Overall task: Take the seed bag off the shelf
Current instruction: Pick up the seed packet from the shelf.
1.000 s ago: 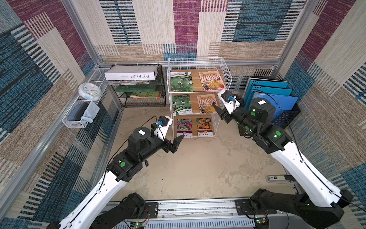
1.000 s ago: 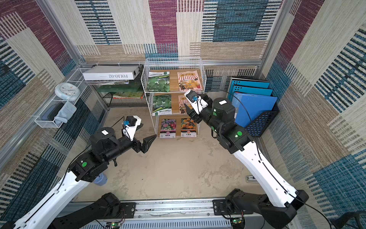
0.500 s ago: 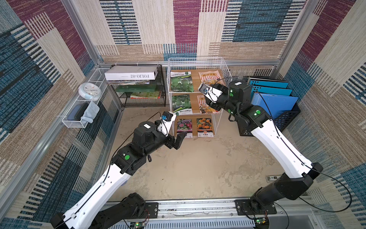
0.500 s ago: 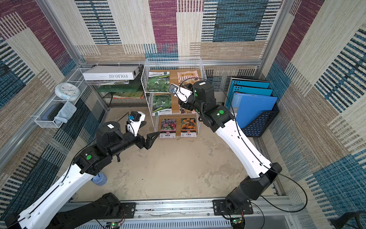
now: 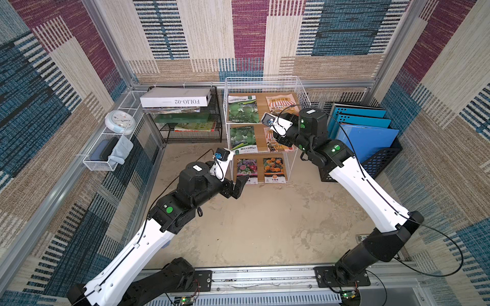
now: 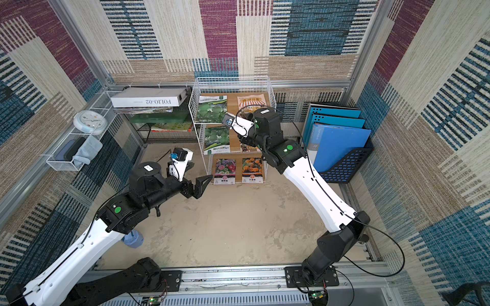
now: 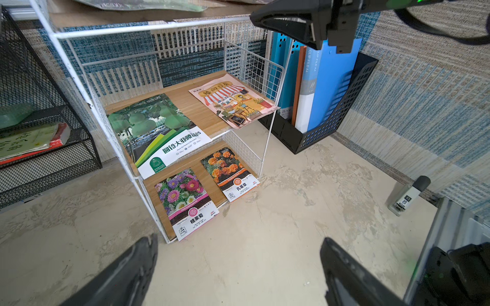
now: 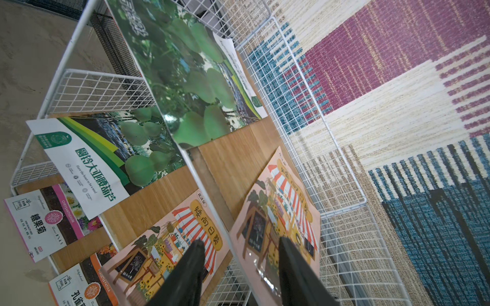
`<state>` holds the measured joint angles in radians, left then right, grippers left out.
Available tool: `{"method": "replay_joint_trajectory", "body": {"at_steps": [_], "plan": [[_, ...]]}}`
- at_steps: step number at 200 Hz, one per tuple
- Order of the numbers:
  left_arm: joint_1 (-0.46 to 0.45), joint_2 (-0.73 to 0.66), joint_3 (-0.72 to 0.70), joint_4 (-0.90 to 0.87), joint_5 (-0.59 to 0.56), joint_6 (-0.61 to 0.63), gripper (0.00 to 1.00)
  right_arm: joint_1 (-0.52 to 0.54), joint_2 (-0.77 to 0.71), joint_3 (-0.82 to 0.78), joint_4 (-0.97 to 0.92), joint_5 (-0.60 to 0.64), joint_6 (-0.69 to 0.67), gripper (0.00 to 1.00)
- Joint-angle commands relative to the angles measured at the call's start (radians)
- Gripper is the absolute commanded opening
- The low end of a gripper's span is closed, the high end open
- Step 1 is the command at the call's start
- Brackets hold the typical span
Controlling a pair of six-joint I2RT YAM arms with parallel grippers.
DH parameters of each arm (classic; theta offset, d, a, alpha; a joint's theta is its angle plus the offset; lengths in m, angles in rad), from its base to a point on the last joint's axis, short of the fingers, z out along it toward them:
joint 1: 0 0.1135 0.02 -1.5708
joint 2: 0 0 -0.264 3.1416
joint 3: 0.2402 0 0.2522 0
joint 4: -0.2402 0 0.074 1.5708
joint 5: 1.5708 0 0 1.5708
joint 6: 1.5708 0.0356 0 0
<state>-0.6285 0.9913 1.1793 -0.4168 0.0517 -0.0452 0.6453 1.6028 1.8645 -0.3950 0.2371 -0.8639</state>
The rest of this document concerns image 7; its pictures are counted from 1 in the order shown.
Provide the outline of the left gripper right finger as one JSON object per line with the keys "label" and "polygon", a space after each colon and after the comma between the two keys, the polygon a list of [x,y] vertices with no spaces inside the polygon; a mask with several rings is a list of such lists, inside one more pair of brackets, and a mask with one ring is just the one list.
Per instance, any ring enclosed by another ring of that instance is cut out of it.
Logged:
{"label": "left gripper right finger", "polygon": [[332,238],[320,249],[328,305],[404,305],[389,288],[360,265]]}

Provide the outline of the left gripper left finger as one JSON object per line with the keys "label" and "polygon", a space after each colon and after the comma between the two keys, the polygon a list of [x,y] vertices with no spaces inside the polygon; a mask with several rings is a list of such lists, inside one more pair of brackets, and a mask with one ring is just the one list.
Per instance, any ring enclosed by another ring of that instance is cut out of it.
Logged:
{"label": "left gripper left finger", "polygon": [[62,305],[142,305],[158,259],[158,236],[140,238]]}

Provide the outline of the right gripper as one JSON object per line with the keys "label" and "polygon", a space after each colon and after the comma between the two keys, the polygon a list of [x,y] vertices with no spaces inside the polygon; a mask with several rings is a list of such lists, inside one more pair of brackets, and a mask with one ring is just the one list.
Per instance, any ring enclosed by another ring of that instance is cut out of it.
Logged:
{"label": "right gripper", "polygon": [[386,1],[273,1],[250,15],[253,25],[284,34],[314,50],[323,42],[352,52],[360,16],[387,9]]}

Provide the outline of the pink seed bag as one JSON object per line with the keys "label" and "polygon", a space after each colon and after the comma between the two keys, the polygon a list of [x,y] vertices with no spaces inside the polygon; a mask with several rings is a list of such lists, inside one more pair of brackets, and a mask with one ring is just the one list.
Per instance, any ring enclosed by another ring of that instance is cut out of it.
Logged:
{"label": "pink seed bag", "polygon": [[243,128],[278,110],[273,101],[229,74],[189,92],[234,129]]}

